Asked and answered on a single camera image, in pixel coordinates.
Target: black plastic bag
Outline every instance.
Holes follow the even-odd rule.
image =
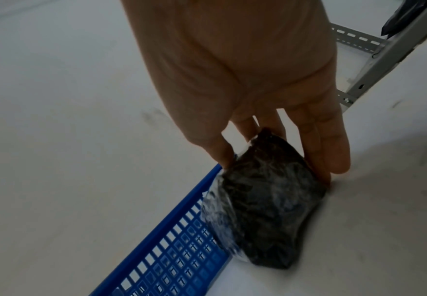
[[[389,39],[401,32],[426,8],[427,0],[404,0],[392,17],[384,24],[381,36],[387,35]]]
[[[221,171],[202,204],[202,219],[227,253],[286,269],[299,256],[297,234],[326,186],[285,140],[263,130]]]

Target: black bag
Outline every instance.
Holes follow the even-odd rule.
[[[227,253],[255,265],[286,269],[299,256],[297,234],[326,193],[303,157],[263,130],[202,204],[202,219]]]
[[[427,0],[404,0],[402,5],[390,17],[381,30],[381,36],[388,39],[404,30],[427,8]]]

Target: skin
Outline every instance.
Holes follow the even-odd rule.
[[[336,44],[319,0],[122,0],[154,85],[191,143],[224,168],[232,121],[246,140],[298,127],[325,183],[350,168],[337,100]]]

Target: blue plastic basket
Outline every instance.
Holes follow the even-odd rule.
[[[205,295],[230,260],[200,220],[217,165],[90,296]]]

